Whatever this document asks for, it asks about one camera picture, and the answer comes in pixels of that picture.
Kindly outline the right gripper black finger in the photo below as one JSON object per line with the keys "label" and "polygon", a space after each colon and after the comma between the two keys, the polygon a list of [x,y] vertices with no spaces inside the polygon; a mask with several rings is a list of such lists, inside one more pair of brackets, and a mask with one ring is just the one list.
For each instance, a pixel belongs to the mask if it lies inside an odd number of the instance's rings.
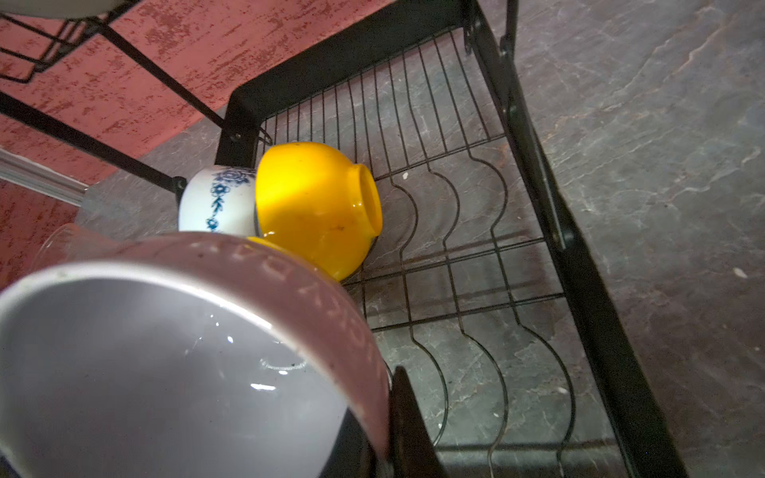
{"label": "right gripper black finger", "polygon": [[447,477],[446,470],[435,453],[412,384],[403,366],[397,366],[392,375],[390,462],[394,477]]}

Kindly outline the yellow bowl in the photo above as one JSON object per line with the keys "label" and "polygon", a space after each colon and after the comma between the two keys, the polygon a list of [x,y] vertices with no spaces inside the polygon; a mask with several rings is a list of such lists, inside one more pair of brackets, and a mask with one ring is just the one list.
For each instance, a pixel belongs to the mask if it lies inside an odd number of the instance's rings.
{"label": "yellow bowl", "polygon": [[382,233],[376,181],[324,143],[283,143],[256,171],[257,236],[305,259],[337,281],[350,277]]}

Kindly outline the lavender white bowl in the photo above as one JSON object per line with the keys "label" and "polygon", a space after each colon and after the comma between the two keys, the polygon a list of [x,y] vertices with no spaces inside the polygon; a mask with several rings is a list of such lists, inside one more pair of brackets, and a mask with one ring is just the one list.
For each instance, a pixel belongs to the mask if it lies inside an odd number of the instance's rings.
{"label": "lavender white bowl", "polygon": [[291,253],[126,242],[2,293],[1,453],[23,477],[355,476],[390,456],[388,368]]}

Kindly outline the blue floral white bowl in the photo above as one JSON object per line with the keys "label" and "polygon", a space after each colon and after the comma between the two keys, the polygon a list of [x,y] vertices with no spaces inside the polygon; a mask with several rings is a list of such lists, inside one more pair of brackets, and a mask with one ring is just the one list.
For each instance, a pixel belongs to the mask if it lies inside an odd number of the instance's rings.
{"label": "blue floral white bowl", "polygon": [[178,211],[181,232],[257,236],[255,170],[221,165],[201,169],[189,179]]}

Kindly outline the pink drinking glass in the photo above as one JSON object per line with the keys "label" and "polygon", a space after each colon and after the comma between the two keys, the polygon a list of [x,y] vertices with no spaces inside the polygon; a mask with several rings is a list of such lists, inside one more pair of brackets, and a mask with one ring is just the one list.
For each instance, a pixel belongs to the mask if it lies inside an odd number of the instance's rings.
{"label": "pink drinking glass", "polygon": [[59,227],[45,241],[32,261],[29,272],[47,267],[87,260],[116,247],[117,241],[74,223]]}

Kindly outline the white plate blue rim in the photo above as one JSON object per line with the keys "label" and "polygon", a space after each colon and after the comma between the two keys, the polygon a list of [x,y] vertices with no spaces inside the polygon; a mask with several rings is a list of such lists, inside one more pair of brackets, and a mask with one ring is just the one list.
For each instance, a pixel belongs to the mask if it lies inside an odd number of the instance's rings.
{"label": "white plate blue rim", "polygon": [[98,16],[123,4],[122,0],[1,0],[4,14],[43,19]]}

